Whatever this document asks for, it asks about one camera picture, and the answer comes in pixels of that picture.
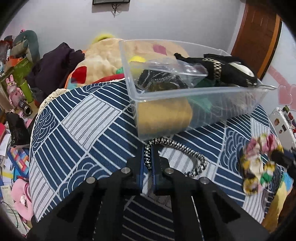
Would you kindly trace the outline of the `green bottle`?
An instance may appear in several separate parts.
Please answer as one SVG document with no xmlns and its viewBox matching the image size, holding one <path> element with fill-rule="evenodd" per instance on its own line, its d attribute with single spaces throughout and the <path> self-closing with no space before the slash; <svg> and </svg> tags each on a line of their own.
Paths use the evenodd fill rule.
<svg viewBox="0 0 296 241">
<path fill-rule="evenodd" d="M 22 80 L 21 84 L 20 84 L 20 88 L 27 100 L 28 103 L 31 103 L 34 101 L 33 99 L 33 95 L 32 95 L 32 91 L 27 83 L 27 81 L 25 79 Z"/>
</svg>

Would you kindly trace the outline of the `clear plastic storage box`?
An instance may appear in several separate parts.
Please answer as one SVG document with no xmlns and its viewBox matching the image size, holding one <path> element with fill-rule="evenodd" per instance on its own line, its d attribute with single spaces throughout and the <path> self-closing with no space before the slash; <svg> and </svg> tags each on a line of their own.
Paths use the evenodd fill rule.
<svg viewBox="0 0 296 241">
<path fill-rule="evenodd" d="M 119 49 L 135 124 L 137 104 L 140 102 L 181 97 L 188 99 L 191 96 L 207 97 L 212 104 L 210 113 L 204 112 L 199 106 L 188 101 L 193 117 L 189 126 L 183 130 L 187 131 L 251 113 L 268 91 L 275 90 L 274 86 L 265 85 L 259 79 L 256 86 L 249 87 L 215 81 L 214 87 L 195 88 L 201 80 L 208 79 L 207 69 L 201 64 L 189 64 L 175 57 L 147 60 L 143 63 L 143 72 L 135 78 L 130 72 L 123 41 L 127 40 L 119 42 Z M 186 50 L 189 55 L 187 57 L 203 57 L 204 54 L 230 56 L 221 49 L 188 42 L 173 42 L 180 44 Z"/>
</svg>

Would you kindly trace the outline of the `red box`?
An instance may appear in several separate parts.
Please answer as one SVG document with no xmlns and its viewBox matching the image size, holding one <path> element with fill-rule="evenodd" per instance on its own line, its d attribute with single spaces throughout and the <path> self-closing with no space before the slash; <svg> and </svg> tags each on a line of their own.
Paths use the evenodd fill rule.
<svg viewBox="0 0 296 241">
<path fill-rule="evenodd" d="M 2 142 L 6 134 L 6 126 L 3 123 L 0 123 L 0 143 Z"/>
</svg>

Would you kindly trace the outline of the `grey-green plush toy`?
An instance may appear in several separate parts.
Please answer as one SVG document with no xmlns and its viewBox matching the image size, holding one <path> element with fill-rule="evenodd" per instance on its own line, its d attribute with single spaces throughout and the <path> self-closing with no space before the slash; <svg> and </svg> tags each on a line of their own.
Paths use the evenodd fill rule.
<svg viewBox="0 0 296 241">
<path fill-rule="evenodd" d="M 13 41 L 10 56 L 20 58 L 22 56 L 35 64 L 40 60 L 39 43 L 37 34 L 33 30 L 20 33 Z"/>
</svg>

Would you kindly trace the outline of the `small black wall monitor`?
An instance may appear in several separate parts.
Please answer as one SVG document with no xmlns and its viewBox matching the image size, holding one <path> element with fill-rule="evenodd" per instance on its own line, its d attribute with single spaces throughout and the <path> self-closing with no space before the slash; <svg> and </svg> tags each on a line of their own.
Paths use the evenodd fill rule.
<svg viewBox="0 0 296 241">
<path fill-rule="evenodd" d="M 93 0 L 92 4 L 128 4 L 130 0 Z"/>
</svg>

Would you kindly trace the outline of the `cream colourful patch blanket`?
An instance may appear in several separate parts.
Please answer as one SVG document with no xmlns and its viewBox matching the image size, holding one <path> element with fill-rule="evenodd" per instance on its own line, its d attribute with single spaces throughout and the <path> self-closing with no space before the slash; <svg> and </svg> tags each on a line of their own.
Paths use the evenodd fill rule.
<svg viewBox="0 0 296 241">
<path fill-rule="evenodd" d="M 85 59 L 69 74 L 65 87 L 74 89 L 92 84 L 104 77 L 118 74 L 122 68 L 119 38 L 107 38 L 93 43 L 84 51 Z M 123 41 L 123 49 L 128 62 L 173 58 L 175 53 L 187 57 L 180 44 L 168 40 L 131 40 Z"/>
</svg>

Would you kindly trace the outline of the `yellow-haired felt doll head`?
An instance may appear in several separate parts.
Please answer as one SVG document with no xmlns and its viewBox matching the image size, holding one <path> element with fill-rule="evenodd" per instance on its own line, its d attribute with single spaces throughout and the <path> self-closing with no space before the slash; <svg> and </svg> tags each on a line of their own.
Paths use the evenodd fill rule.
<svg viewBox="0 0 296 241">
<path fill-rule="evenodd" d="M 133 56 L 129 60 L 130 72 L 133 77 L 138 78 L 143 72 L 143 63 L 146 62 L 146 59 L 141 56 Z"/>
</svg>

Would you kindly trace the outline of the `black plastic bag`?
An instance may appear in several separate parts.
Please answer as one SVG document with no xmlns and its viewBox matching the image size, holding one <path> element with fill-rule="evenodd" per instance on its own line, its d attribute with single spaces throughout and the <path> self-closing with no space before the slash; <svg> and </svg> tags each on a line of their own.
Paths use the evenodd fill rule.
<svg viewBox="0 0 296 241">
<path fill-rule="evenodd" d="M 11 132 L 11 147 L 28 148 L 30 135 L 23 119 L 16 113 L 6 113 L 6 120 Z"/>
</svg>

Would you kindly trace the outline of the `green knitted sock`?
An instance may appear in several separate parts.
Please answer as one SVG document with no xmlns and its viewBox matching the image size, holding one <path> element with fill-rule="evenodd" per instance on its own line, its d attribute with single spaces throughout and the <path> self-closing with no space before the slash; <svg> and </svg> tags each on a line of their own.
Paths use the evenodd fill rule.
<svg viewBox="0 0 296 241">
<path fill-rule="evenodd" d="M 198 84 L 195 85 L 195 88 L 214 87 L 215 84 L 215 80 L 209 80 L 207 78 L 204 78 Z M 207 97 L 191 96 L 188 97 L 188 101 L 194 105 L 199 106 L 206 113 L 211 112 L 212 104 Z"/>
</svg>

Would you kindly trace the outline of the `white appliance with stickers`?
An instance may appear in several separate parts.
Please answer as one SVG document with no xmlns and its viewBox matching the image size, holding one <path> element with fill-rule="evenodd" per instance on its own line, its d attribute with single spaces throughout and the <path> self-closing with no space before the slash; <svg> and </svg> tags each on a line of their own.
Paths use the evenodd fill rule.
<svg viewBox="0 0 296 241">
<path fill-rule="evenodd" d="M 292 121 L 287 114 L 279 107 L 276 107 L 269 115 L 269 120 L 283 148 L 287 151 L 295 149 L 295 134 Z"/>
</svg>

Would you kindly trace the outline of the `blue white patterned cloth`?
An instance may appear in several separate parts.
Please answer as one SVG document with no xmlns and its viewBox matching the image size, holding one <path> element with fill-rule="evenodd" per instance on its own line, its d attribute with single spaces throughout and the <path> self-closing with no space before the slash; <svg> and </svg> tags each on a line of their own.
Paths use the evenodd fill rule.
<svg viewBox="0 0 296 241">
<path fill-rule="evenodd" d="M 125 167 L 139 147 L 143 189 L 125 200 L 121 240 L 175 240 L 171 199 L 153 191 L 152 147 L 186 177 L 209 178 L 261 225 L 285 175 L 276 165 L 262 192 L 243 191 L 243 147 L 263 133 L 275 135 L 260 105 L 251 113 L 149 140 L 138 137 L 125 80 L 69 90 L 40 109 L 30 146 L 33 225 L 88 177 L 107 178 Z"/>
</svg>

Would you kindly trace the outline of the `black white fabric item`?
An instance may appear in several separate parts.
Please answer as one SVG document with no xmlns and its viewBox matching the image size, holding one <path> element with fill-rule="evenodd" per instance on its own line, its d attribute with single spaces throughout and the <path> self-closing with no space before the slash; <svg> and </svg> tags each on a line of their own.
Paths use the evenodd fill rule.
<svg viewBox="0 0 296 241">
<path fill-rule="evenodd" d="M 175 53 L 174 56 L 177 60 L 189 64 L 203 65 L 208 71 L 209 80 L 241 87 L 256 86 L 258 83 L 257 75 L 251 67 L 234 56 L 204 54 L 203 57 L 183 57 L 179 53 Z"/>
</svg>

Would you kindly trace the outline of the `yellow sponge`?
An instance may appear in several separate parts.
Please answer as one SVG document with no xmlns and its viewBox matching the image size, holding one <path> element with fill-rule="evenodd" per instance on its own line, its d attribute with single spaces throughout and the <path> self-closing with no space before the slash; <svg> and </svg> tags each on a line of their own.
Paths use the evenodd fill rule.
<svg viewBox="0 0 296 241">
<path fill-rule="evenodd" d="M 148 140 L 182 132 L 192 117 L 192 108 L 185 97 L 140 102 L 136 114 L 138 137 Z"/>
</svg>

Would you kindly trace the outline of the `floral fabric scrunchie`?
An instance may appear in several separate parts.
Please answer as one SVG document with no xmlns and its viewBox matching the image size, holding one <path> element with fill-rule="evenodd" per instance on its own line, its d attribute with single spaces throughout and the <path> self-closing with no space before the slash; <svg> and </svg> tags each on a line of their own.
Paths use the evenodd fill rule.
<svg viewBox="0 0 296 241">
<path fill-rule="evenodd" d="M 245 194 L 260 193 L 271 183 L 275 172 L 275 161 L 271 159 L 273 151 L 283 153 L 283 147 L 272 133 L 263 133 L 257 138 L 252 138 L 243 147 L 240 168 Z"/>
</svg>

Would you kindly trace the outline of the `green cardboard box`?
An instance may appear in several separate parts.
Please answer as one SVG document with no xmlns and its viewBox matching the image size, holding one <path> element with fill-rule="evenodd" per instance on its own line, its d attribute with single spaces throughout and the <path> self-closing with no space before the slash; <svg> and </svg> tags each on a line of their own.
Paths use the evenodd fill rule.
<svg viewBox="0 0 296 241">
<path fill-rule="evenodd" d="M 6 73 L 4 73 L 4 75 L 1 77 L 1 83 L 5 83 L 5 79 L 12 74 L 16 84 L 21 85 L 27 75 L 31 72 L 33 66 L 33 63 L 30 62 L 27 57 L 25 57 L 15 66 L 11 67 Z"/>
</svg>

